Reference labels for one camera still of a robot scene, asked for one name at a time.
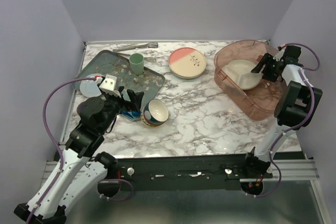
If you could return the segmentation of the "pink and cream plate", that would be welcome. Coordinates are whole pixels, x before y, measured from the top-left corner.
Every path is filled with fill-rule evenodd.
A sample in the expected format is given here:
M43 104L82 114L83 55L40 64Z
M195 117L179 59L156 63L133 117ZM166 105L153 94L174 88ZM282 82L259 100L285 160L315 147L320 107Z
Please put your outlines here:
M170 54L168 63L169 68L173 70L205 70L207 60L200 51L183 47Z

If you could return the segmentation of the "yellow and cream plate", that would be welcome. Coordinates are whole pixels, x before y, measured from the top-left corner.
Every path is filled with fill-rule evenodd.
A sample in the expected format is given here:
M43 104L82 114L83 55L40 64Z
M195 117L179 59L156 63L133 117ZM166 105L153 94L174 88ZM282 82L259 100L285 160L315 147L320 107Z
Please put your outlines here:
M197 78L199 76L201 76L203 74L203 72L205 70L173 70L171 69L171 71L178 77L182 78L182 79L194 79Z

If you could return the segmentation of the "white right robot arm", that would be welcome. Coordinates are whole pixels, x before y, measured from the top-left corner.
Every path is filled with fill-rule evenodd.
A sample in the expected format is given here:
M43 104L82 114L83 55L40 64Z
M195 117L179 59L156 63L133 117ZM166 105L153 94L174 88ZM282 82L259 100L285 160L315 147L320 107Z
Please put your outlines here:
M245 156L242 173L248 178L262 178L274 163L273 157L295 131L306 127L316 111L322 90L315 88L305 75L307 70L299 63L303 44L289 43L278 48L276 55L266 53L252 73L261 73L263 79L275 82L279 77L286 88L274 111L275 123L266 138Z

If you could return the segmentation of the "cream divided bowl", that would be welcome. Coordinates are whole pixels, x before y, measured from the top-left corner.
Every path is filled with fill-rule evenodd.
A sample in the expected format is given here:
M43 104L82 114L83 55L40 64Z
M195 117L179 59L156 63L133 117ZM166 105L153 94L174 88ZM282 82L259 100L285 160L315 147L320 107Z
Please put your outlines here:
M251 73L256 65L248 60L233 60L222 71L242 90L250 90L259 85L261 73Z

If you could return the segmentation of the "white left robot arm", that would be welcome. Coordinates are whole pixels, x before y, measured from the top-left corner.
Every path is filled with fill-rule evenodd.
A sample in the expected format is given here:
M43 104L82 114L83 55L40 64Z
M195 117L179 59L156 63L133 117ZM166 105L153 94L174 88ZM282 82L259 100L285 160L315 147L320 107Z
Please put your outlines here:
M112 179L117 160L102 152L91 167L85 165L104 141L104 134L122 111L139 111L143 92L127 91L123 96L102 93L79 106L79 124L72 130L60 160L39 192L27 203L19 204L14 214L26 223L65 223L67 214L91 187L102 179Z

